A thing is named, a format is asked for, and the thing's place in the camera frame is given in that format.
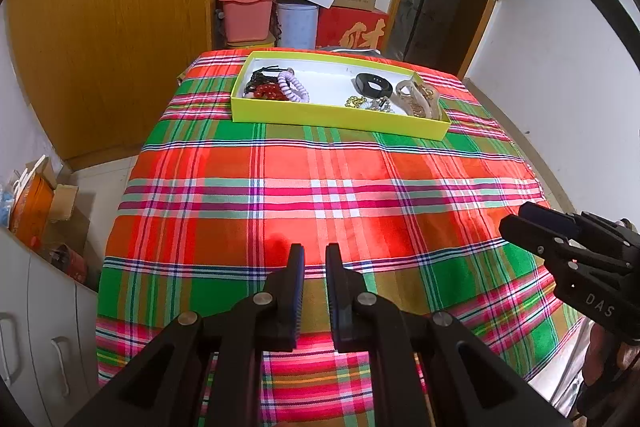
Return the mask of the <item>person right hand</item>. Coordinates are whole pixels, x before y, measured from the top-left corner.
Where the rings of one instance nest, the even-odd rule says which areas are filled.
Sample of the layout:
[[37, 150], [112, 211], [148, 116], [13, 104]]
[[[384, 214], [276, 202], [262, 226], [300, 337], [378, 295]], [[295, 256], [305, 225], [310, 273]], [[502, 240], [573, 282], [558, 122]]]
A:
[[[626, 227], [639, 235], [627, 220], [623, 220]], [[591, 345], [585, 358], [584, 384], [577, 407], [590, 426], [637, 426], [639, 343], [626, 343], [593, 321]]]

